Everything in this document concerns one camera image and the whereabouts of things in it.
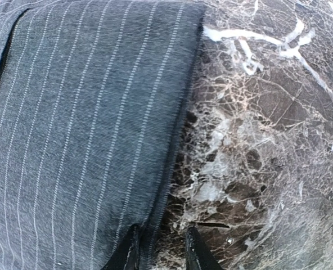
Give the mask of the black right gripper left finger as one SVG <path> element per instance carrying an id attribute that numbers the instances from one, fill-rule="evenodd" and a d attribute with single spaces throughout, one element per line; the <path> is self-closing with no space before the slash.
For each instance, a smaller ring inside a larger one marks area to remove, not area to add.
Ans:
<path id="1" fill-rule="evenodd" d="M 139 266 L 140 227 L 130 226 L 102 270 L 135 270 Z"/>

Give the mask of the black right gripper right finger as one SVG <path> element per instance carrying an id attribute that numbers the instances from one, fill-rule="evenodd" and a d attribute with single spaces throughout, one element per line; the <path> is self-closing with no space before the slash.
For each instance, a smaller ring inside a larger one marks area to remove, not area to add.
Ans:
<path id="1" fill-rule="evenodd" d="M 222 270 L 212 252 L 202 240 L 196 227 L 186 231 L 186 269 L 187 270 Z"/>

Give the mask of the black pinstriped long sleeve shirt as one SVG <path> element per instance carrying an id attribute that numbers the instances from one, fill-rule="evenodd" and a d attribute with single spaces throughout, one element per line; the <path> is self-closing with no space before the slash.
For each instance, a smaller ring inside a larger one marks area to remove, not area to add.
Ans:
<path id="1" fill-rule="evenodd" d="M 0 269 L 150 269 L 203 4 L 0 1 Z"/>

